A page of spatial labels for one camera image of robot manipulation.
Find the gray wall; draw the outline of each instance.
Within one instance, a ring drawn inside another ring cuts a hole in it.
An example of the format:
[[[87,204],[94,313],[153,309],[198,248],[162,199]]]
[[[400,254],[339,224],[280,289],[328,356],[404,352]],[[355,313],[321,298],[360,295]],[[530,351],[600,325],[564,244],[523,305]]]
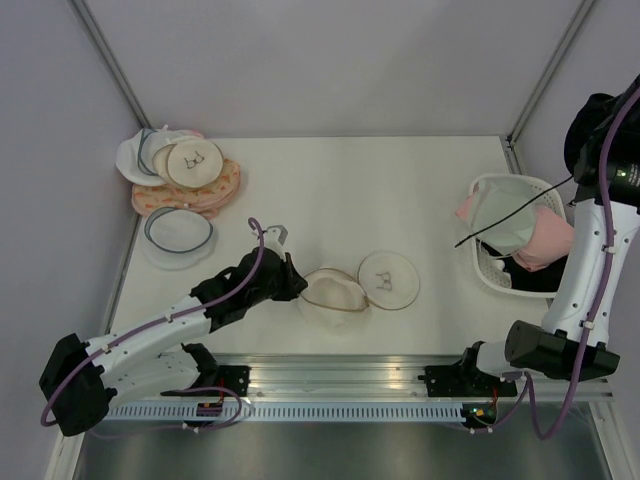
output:
[[[61,336],[98,333],[132,225],[114,167],[137,130],[64,0],[0,15],[0,465],[42,478],[57,429],[38,378]]]
[[[90,0],[151,122],[507,133],[578,0]]]
[[[577,111],[591,93],[618,94],[640,73],[640,1],[598,2],[574,47],[518,142],[527,173],[551,183],[568,173],[562,157],[564,137]],[[574,186],[562,189],[570,200]],[[611,318],[610,347],[622,355],[612,377],[615,396],[635,445],[640,449],[640,239],[625,265]]]

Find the white table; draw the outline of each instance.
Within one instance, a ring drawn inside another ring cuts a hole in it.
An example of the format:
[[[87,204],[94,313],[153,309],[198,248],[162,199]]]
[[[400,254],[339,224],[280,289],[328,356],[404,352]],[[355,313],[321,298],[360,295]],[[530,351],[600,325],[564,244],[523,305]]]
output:
[[[157,316],[200,281],[238,264],[256,244],[249,216],[284,224],[301,274],[322,266],[355,274],[372,251],[392,250],[417,268],[409,308],[374,308],[365,331],[336,337],[310,325],[296,302],[265,302],[204,343],[213,353],[459,354],[477,340],[504,339],[514,320],[539,324],[544,300],[491,291],[470,263],[471,242],[454,210],[471,181],[506,172],[498,137],[280,138],[216,140],[243,168],[237,198],[213,220],[214,254],[186,270],[131,257],[113,330]]]

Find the white plastic basket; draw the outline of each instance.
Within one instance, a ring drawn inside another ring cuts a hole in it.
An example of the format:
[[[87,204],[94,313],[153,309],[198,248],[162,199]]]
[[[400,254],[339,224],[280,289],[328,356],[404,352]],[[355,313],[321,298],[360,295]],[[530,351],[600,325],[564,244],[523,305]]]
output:
[[[527,177],[524,175],[512,175],[512,174],[486,174],[481,175],[476,178],[473,182],[471,182],[471,186],[469,187],[469,195],[473,195],[478,183],[480,180],[486,178],[506,178],[506,177],[518,177],[521,180],[527,182],[535,194],[539,194],[544,190],[551,188],[552,185],[548,184],[544,180],[540,180],[539,178]],[[534,202],[534,205],[546,205],[551,210],[553,210],[556,214],[561,216],[566,220],[566,216],[564,213],[564,206],[562,204],[562,199],[560,198],[560,194],[557,190],[551,190],[545,193],[542,197],[537,199]],[[517,295],[520,297],[529,297],[529,298],[553,298],[556,296],[555,292],[527,292],[525,290],[514,290],[511,288],[511,279],[507,274],[505,274],[502,270],[498,269],[494,262],[495,259],[491,257],[481,246],[480,241],[473,239],[472,242],[469,242],[471,245],[471,256],[473,259],[473,266],[482,280],[487,286],[491,287],[494,290],[497,290],[502,293],[506,293],[507,295]]]

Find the black cloth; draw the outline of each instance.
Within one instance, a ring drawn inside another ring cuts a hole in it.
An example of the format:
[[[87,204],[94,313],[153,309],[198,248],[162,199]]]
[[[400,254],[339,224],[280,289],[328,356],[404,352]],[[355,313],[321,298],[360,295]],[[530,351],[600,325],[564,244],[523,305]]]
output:
[[[492,257],[502,257],[502,254],[491,248],[486,243],[482,243],[489,255]],[[518,265],[513,257],[501,258],[504,261],[504,271],[511,275],[511,288],[527,292],[557,292],[567,265],[567,256],[559,258],[548,267],[535,272],[530,272]]]

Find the purple cable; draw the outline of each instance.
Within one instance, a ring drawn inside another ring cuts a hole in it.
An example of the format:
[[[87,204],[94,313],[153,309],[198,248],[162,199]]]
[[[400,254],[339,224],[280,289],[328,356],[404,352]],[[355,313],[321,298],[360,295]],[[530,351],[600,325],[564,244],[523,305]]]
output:
[[[229,420],[225,420],[222,423],[216,423],[215,425],[207,425],[205,427],[197,427],[198,430],[197,432],[211,432],[213,430],[220,430],[222,428],[228,427],[229,425],[231,425],[233,422],[235,422],[235,420],[240,416],[240,413],[242,413],[242,399],[238,396],[238,394],[236,392],[234,392],[233,390],[229,390],[228,388],[224,388],[224,387],[198,387],[198,388],[187,388],[185,390],[174,390],[173,393],[193,393],[193,392],[224,392],[227,395],[232,396],[233,398],[235,398],[236,402],[238,402],[238,408],[236,409],[236,412],[233,414],[233,416],[229,419]],[[202,419],[204,422],[208,422],[211,419],[210,418],[203,418]],[[145,428],[143,430],[135,430],[133,432],[127,432],[127,433],[123,433],[120,435],[105,435],[102,433],[98,433],[95,432],[93,430],[89,430],[89,433],[91,435],[93,435],[96,438],[99,438],[100,440],[119,440],[122,438],[130,438],[130,437],[135,437],[137,435],[141,435],[143,433],[148,433],[148,432],[156,432],[156,431],[160,431],[160,430],[190,430],[190,431],[196,431],[195,428],[192,427],[185,427],[184,424],[180,424],[180,425],[160,425],[157,427],[149,427],[149,428]]]
[[[618,111],[613,122],[609,126],[609,130],[607,131],[607,135],[602,143],[602,149],[600,150],[600,159],[598,162],[598,181],[600,184],[600,195],[602,197],[602,206],[604,209],[604,220],[605,220],[605,230],[606,230],[606,238],[605,238],[605,247],[613,247],[615,243],[614,239],[614,230],[613,230],[613,212],[611,210],[611,198],[609,197],[609,189],[607,188],[607,161],[609,159],[609,152],[611,151],[611,145],[613,143],[613,139],[618,133],[618,129],[622,125],[624,118],[627,116],[629,111],[633,108],[634,104],[640,99],[640,86],[636,89],[635,92],[629,97],[629,99],[625,102],[622,108]],[[604,257],[604,265],[602,267],[602,276],[600,277],[600,283],[598,284],[598,288],[596,290],[596,294],[593,298],[593,304],[589,309],[589,313],[587,314],[587,319],[585,322],[593,322],[595,317],[600,309],[600,304],[602,303],[602,299],[604,298],[605,291],[607,289],[607,283],[609,282],[609,276],[611,275],[611,266],[613,264],[613,253],[606,252]],[[573,403],[573,397],[575,396],[576,390],[578,388],[578,382],[580,381],[580,370],[582,369],[582,360],[584,359],[584,354],[587,349],[587,341],[589,340],[589,334],[591,330],[588,328],[582,329],[582,335],[580,336],[580,343],[578,345],[578,351],[576,353],[576,358],[573,363],[573,370],[571,372],[571,380],[569,381],[569,388],[567,389],[567,394],[564,397],[564,401],[562,402],[562,408],[560,409],[560,413],[558,417],[555,419],[549,430],[546,432],[542,432],[540,429],[540,424],[538,422],[538,411],[536,407],[536,393],[533,387],[533,379],[529,372],[524,372],[524,376],[527,379],[525,382],[525,386],[522,389],[522,393],[520,394],[520,398],[514,405],[514,408],[509,412],[509,416],[515,411],[516,407],[520,404],[524,394],[529,392],[529,406],[531,408],[531,422],[533,423],[533,428],[536,432],[536,435],[540,440],[548,440],[553,437],[558,431],[560,427],[564,423],[567,414],[569,413],[569,409],[571,408],[571,404]],[[496,423],[492,429],[503,424],[503,421]],[[482,428],[476,430],[476,433],[485,433],[488,429]]]
[[[260,226],[260,223],[258,223],[258,221],[253,217],[249,218],[249,226],[253,230],[257,230],[257,232],[258,232],[258,240],[260,241],[260,246],[258,247],[258,256],[256,257],[256,262],[253,264],[253,266],[251,267],[251,270],[249,271],[247,276],[244,278],[244,280],[242,280],[242,282],[240,282],[238,284],[238,286],[236,286],[229,293],[226,293],[226,294],[222,295],[221,297],[216,298],[215,300],[211,300],[210,302],[204,303],[202,305],[198,305],[196,307],[187,308],[186,310],[182,310],[180,312],[176,312],[176,313],[172,314],[171,315],[171,320],[173,320],[174,318],[180,318],[180,317],[183,317],[185,315],[189,315],[190,313],[193,313],[193,312],[204,310],[204,309],[209,308],[209,307],[213,307],[214,305],[218,305],[219,303],[222,303],[225,300],[228,300],[229,298],[231,298],[234,295],[236,295],[240,290],[242,290],[251,281],[253,276],[258,271],[258,268],[260,267],[260,264],[262,263],[262,256],[264,254],[264,233],[262,232],[262,227]],[[116,338],[115,340],[113,340],[112,342],[107,344],[107,349],[111,349],[111,348],[117,347],[121,342],[124,342],[124,341],[128,340],[129,338],[133,337],[134,335],[137,335],[137,334],[139,334],[141,332],[144,332],[145,330],[148,330],[149,328],[153,328],[153,327],[155,327],[157,325],[160,325],[161,323],[164,323],[166,321],[167,321],[167,319],[165,317],[162,317],[162,318],[158,318],[156,320],[152,320],[151,322],[145,323],[144,325],[140,325],[139,327],[134,328],[130,332],[122,335],[119,338]],[[49,416],[49,412],[53,408],[53,405],[56,403],[56,400],[58,400],[58,397],[60,396],[62,391],[65,388],[67,388],[67,385],[69,385],[71,380],[73,380],[75,378],[75,376],[84,367],[86,367],[89,363],[91,363],[93,360],[95,360],[96,358],[98,358],[100,355],[102,355],[104,353],[105,353],[104,350],[97,350],[97,351],[93,352],[91,355],[89,355],[87,358],[85,358],[82,362],[80,362],[78,364],[78,366],[76,368],[74,368],[71,371],[71,373],[65,377],[65,379],[62,382],[60,382],[60,385],[58,385],[58,388],[56,388],[56,390],[53,392],[53,395],[51,395],[51,397],[49,398],[49,401],[47,402],[47,405],[44,407],[44,410],[42,411],[42,415],[40,415],[40,425],[42,425],[43,427],[52,427],[53,425],[56,425],[58,423],[56,420],[47,420],[47,417]]]

